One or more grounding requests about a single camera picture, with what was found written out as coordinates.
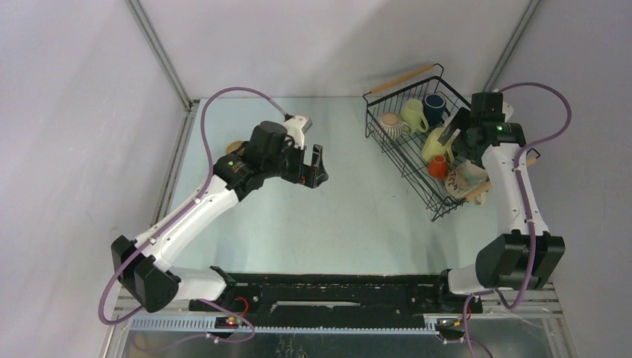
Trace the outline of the floral patterned mug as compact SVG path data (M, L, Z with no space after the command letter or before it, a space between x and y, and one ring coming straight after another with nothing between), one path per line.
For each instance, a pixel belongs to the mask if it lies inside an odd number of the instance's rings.
M475 205L486 203L488 189L479 187L487 182L487 171L469 160L452 170L444 181L446 191L452 197L464 198Z

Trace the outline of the beige ceramic cup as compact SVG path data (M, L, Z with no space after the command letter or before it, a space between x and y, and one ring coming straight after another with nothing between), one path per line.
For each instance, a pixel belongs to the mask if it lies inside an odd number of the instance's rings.
M244 142L241 140L231 142L226 147L226 154L235 154L238 156L242 156L245 152L246 146L247 146L247 142Z

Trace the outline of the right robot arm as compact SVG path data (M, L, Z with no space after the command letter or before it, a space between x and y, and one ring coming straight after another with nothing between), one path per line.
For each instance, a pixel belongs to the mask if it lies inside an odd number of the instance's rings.
M492 289L542 289L565 252L563 238L550 230L537 208L526 163L522 127L507 122L500 92L478 92L453 124L454 146L487 172L496 193L497 237L472 265L448 271L447 283L433 292L436 307L451 312L464 295Z

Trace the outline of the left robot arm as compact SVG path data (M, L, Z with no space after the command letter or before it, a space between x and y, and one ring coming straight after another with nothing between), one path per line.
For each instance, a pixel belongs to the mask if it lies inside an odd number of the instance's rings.
M310 118L294 116L283 123L263 121L248 141L220 157L209 182L202 183L186 201L135 239L120 236L111 245L117 281L148 313L172 301L206 299L217 310L228 310L236 300L229 277L218 268L178 268L174 262L202 230L265 180L281 178L309 188L328 180L323 148L314 145L312 161L304 162Z

